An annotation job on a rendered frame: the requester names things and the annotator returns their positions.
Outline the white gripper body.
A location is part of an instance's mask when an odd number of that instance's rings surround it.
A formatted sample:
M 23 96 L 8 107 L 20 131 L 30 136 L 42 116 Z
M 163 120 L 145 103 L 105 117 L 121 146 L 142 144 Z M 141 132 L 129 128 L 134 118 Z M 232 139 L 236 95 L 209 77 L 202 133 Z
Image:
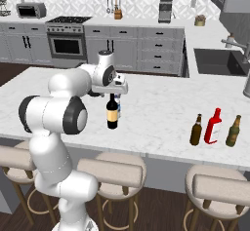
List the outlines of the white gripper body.
M 92 86 L 92 91 L 99 94 L 122 94 L 126 95 L 128 93 L 128 83 L 124 82 L 121 85 L 116 85 L 114 82 L 110 83 L 108 86 Z

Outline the dark wine bottle tan label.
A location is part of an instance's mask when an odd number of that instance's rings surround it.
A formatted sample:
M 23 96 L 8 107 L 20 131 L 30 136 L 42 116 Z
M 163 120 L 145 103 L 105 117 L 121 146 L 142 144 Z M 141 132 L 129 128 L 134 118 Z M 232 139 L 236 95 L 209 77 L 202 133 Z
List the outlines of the dark wine bottle tan label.
M 106 119 L 109 129 L 116 129 L 118 125 L 118 104 L 114 99 L 114 94 L 110 95 L 109 102 L 106 104 Z

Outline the grey base cupboard run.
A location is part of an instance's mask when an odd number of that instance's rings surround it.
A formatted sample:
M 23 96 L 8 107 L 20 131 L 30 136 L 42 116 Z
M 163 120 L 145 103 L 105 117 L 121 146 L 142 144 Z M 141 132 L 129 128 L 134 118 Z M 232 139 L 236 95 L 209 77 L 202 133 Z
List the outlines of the grey base cupboard run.
M 52 65 L 44 23 L 0 23 L 12 61 L 15 63 Z
M 86 25 L 85 36 L 90 63 L 98 62 L 99 51 L 108 50 L 116 70 L 183 75 L 183 27 Z

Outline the steel range with hob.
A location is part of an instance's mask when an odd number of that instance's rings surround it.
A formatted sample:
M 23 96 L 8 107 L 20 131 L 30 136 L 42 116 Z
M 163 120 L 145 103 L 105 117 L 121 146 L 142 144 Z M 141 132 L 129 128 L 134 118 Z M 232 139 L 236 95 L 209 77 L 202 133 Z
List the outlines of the steel range with hob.
M 45 23 L 54 67 L 73 68 L 87 62 L 83 23 L 91 17 L 57 17 Z

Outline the beige cushioned bar stool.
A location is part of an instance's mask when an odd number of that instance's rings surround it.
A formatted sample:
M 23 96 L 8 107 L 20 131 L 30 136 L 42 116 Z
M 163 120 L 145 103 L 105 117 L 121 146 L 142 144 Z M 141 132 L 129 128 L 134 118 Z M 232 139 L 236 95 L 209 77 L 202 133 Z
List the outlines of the beige cushioned bar stool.
M 216 231 L 217 224 L 222 231 L 234 231 L 250 210 L 250 181 L 236 170 L 193 165 L 187 170 L 185 190 L 185 231 L 195 231 L 201 212 L 213 219 L 210 231 Z
M 34 224 L 33 213 L 38 215 L 48 213 L 52 219 L 52 223 L 56 225 L 55 209 L 57 206 L 53 207 L 51 205 L 50 198 L 47 195 L 42 194 L 47 210 L 39 212 L 30 206 L 30 199 L 35 190 L 29 194 L 28 199 L 24 198 L 21 191 L 21 185 L 32 184 L 37 174 L 29 153 L 29 143 L 23 141 L 15 147 L 0 145 L 0 167 L 4 175 L 12 182 L 30 224 Z
M 122 153 L 101 153 L 95 159 L 80 159 L 77 170 L 90 173 L 99 182 L 96 196 L 101 231 L 105 227 L 113 231 L 134 231 L 139 209 L 139 193 L 146 181 L 146 164 L 139 156 Z M 104 218 L 105 206 L 112 213 L 112 202 L 129 201 L 129 224 L 112 226 Z

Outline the grey coffee machine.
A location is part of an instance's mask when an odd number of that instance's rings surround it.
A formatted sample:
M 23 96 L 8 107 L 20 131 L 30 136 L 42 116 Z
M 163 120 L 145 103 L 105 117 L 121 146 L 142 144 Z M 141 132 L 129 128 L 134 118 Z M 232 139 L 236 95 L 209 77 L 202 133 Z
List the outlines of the grey coffee machine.
M 159 23 L 170 23 L 172 15 L 172 0 L 160 0 L 159 2 Z

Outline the brown glass beer bottle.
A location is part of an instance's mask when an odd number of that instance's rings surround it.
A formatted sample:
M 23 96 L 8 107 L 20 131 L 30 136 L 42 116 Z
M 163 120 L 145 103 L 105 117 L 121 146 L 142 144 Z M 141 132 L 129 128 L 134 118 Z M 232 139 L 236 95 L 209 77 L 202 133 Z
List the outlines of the brown glass beer bottle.
M 192 127 L 189 143 L 191 145 L 197 145 L 200 140 L 202 127 L 201 127 L 201 114 L 197 115 L 196 122 Z

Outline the red plastic ketchup bottle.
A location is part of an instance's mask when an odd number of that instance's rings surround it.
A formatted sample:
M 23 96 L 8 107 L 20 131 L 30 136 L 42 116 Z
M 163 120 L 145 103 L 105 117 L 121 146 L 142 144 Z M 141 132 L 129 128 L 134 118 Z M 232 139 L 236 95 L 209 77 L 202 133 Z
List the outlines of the red plastic ketchup bottle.
M 207 144 L 213 144 L 218 141 L 221 124 L 222 124 L 221 109 L 216 108 L 214 116 L 209 119 L 206 128 L 204 141 Z

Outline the dark sink basin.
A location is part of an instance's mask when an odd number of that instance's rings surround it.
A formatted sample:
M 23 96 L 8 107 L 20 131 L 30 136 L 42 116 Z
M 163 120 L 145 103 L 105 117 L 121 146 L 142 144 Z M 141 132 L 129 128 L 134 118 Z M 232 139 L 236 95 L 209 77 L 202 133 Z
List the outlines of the dark sink basin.
M 194 50 L 199 74 L 246 77 L 248 68 L 242 64 L 243 54 L 233 50 Z

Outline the grey toaster oven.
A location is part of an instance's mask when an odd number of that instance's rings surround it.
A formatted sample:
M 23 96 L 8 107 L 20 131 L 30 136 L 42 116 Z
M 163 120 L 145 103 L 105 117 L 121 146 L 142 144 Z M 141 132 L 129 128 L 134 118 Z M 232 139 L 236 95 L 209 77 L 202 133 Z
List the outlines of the grey toaster oven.
M 47 9 L 44 3 L 19 3 L 16 8 L 21 19 L 42 19 L 47 15 Z

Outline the tan basket with contents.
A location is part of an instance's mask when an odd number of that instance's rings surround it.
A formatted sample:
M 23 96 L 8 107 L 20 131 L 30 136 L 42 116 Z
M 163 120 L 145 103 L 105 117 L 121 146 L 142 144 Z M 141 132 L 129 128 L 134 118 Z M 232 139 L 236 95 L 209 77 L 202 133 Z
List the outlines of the tan basket with contents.
M 204 15 L 199 15 L 195 17 L 194 25 L 195 26 L 204 26 L 206 17 Z

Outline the green glass beer bottle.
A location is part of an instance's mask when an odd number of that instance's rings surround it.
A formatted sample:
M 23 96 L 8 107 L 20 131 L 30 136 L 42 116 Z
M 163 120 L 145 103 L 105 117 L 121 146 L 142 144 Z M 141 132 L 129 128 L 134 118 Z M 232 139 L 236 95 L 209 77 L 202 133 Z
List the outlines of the green glass beer bottle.
M 239 134 L 240 119 L 241 119 L 241 116 L 237 115 L 232 126 L 229 128 L 229 134 L 226 140 L 226 145 L 229 147 L 233 147 L 236 143 L 236 139 Z

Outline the grey sink tap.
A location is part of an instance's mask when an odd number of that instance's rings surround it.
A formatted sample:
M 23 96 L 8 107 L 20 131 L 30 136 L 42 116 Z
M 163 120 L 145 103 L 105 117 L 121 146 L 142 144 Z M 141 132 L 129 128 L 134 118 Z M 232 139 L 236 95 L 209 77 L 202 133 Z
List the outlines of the grey sink tap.
M 221 42 L 227 44 L 228 43 L 227 39 L 222 39 Z M 246 45 L 242 45 L 242 44 L 236 43 L 234 41 L 232 43 L 232 45 L 235 47 L 239 47 L 244 51 L 241 63 L 244 64 L 248 68 L 248 74 L 247 74 L 246 82 L 244 85 L 243 94 L 250 98 L 250 63 L 249 63 L 249 60 L 250 60 L 250 42 L 248 42 Z

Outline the rail with hanging tools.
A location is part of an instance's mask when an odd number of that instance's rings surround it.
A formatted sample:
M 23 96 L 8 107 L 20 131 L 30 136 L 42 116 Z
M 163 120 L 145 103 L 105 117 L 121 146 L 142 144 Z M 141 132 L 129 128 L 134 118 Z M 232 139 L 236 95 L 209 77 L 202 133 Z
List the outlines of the rail with hanging tools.
M 106 0 L 106 12 L 112 14 L 121 9 L 121 0 Z

